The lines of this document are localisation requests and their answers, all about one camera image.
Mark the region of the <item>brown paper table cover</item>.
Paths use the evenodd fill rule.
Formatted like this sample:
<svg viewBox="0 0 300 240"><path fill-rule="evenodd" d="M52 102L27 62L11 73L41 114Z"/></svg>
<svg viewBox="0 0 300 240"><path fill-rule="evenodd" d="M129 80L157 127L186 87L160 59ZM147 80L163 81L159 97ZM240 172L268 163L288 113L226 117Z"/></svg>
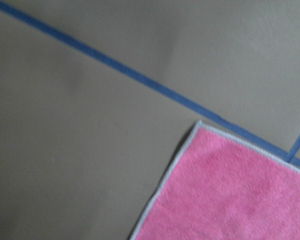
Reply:
<svg viewBox="0 0 300 240"><path fill-rule="evenodd" d="M197 120L300 159L300 0L0 0L0 240L126 240Z"/></svg>

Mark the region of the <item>pink towel with grey back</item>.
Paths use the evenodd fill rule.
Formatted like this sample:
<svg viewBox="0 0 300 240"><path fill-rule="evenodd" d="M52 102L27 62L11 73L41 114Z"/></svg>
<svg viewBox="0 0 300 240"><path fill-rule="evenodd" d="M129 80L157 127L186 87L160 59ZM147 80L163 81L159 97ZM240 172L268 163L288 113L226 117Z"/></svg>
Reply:
<svg viewBox="0 0 300 240"><path fill-rule="evenodd" d="M132 240L300 240L300 160L197 121Z"/></svg>

